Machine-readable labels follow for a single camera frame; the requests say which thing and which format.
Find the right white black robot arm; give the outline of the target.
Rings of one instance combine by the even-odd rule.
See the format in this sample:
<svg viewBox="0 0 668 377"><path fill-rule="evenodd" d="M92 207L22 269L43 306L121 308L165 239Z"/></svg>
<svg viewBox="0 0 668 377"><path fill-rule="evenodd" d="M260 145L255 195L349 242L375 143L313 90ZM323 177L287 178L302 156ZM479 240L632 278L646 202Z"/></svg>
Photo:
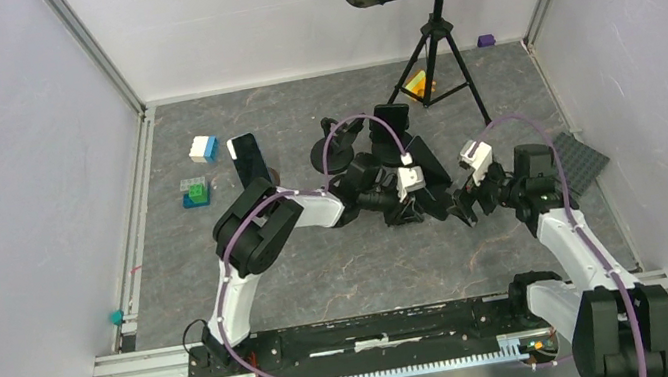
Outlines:
<svg viewBox="0 0 668 377"><path fill-rule="evenodd" d="M486 142L468 142L459 163L470 177L451 209L470 226L476 206L513 210L566 272L528 283L509 300L510 318L523 328L548 322L569 341L580 377L668 377L668 292L625 270L592 233L551 144L513 152L507 172Z"/></svg>

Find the black square-base phone holder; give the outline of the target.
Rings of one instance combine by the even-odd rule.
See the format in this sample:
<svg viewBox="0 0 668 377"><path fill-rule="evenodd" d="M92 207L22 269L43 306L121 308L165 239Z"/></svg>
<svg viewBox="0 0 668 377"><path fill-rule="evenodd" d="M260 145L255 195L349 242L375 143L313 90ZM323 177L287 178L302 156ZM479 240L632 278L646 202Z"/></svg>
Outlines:
<svg viewBox="0 0 668 377"><path fill-rule="evenodd" d="M453 195L443 186L424 188L415 198L424 213L438 221L445 221L452 215Z"/></svg>

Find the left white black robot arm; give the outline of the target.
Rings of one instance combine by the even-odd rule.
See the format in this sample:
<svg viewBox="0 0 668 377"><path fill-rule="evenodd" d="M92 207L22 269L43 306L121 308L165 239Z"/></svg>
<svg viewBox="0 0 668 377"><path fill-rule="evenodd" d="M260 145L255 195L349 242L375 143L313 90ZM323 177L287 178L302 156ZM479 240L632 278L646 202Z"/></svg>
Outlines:
<svg viewBox="0 0 668 377"><path fill-rule="evenodd" d="M389 225L419 221L420 196L427 178L411 154L386 168L371 153L358 153L325 187L286 189L257 178L216 223L213 239L219 265L214 312L201 343L212 364L239 373L249 361L250 315L257 286L296 229L337 228L356 220L361 210L380 212Z"/></svg>

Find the blue-edged black smartphone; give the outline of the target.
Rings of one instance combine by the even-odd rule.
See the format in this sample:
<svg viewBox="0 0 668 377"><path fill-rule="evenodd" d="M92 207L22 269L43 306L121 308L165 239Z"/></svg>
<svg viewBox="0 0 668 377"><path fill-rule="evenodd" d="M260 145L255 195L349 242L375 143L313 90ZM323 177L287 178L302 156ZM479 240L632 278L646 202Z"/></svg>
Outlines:
<svg viewBox="0 0 668 377"><path fill-rule="evenodd" d="M244 189L257 179L265 179L271 184L274 183L274 177L252 133L235 136L228 139L226 143L236 174Z"/></svg>

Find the black round-base phone stand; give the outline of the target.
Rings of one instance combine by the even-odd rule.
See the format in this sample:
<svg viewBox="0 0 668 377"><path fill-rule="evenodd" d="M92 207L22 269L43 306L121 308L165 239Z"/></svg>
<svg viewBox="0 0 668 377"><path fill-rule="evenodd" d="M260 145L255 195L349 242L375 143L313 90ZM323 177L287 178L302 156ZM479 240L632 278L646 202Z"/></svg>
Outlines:
<svg viewBox="0 0 668 377"><path fill-rule="evenodd" d="M353 143L364 127L361 118L348 121L336 129L329 142L326 141L337 122L330 117L322 118L324 136L315 142L310 152L312 167L325 175L337 175L346 170L355 156Z"/></svg>

